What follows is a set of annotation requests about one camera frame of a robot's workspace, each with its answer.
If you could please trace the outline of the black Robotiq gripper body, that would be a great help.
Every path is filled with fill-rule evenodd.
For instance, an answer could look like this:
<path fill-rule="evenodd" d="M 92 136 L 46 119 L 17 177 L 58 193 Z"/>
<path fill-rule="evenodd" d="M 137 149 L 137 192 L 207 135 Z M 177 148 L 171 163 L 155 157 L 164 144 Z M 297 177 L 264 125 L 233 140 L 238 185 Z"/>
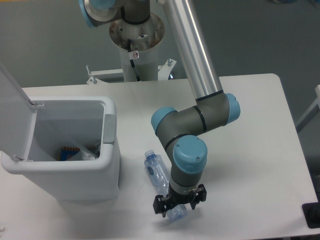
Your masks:
<path fill-rule="evenodd" d="M 191 208 L 195 209 L 196 205 L 198 204 L 196 199 L 196 193 L 193 190 L 191 190 L 188 191 L 187 194 L 180 194 L 176 192 L 171 185 L 169 185 L 166 208 L 173 209 L 174 207 L 180 204 L 190 204 Z"/>

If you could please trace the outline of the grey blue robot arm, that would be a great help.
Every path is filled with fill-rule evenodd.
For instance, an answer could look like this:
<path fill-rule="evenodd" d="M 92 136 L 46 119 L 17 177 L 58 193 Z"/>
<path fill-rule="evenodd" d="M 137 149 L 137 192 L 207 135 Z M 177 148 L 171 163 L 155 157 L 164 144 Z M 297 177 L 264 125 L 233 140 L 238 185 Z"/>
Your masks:
<path fill-rule="evenodd" d="M 163 216 L 181 204 L 195 208 L 204 202 L 207 191 L 200 179 L 207 163 L 208 148 L 199 135 L 237 120 L 240 104 L 225 93 L 202 39 L 195 6 L 191 0 L 161 0 L 196 104 L 177 111 L 162 107 L 151 117 L 155 135 L 171 161 L 167 195 L 157 195 L 156 214 Z M 81 13 L 89 26 L 110 24 L 113 42 L 124 51 L 122 70 L 125 81 L 146 79 L 149 65 L 143 53 L 162 40 L 162 21 L 150 10 L 148 0 L 81 0 Z"/>

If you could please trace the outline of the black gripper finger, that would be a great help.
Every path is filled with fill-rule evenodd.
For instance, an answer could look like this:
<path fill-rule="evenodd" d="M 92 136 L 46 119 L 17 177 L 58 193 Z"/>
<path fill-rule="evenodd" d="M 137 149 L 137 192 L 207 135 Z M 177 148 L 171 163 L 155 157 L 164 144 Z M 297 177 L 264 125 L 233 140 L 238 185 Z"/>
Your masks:
<path fill-rule="evenodd" d="M 195 210 L 196 206 L 200 202 L 205 202 L 207 199 L 207 190 L 204 184 L 200 184 L 197 189 L 193 192 L 192 200 L 190 201 L 190 206 L 192 210 Z"/>
<path fill-rule="evenodd" d="M 166 217 L 169 210 L 175 207 L 173 200 L 168 195 L 156 195 L 152 206 L 155 214 L 161 214 L 163 218 Z"/>

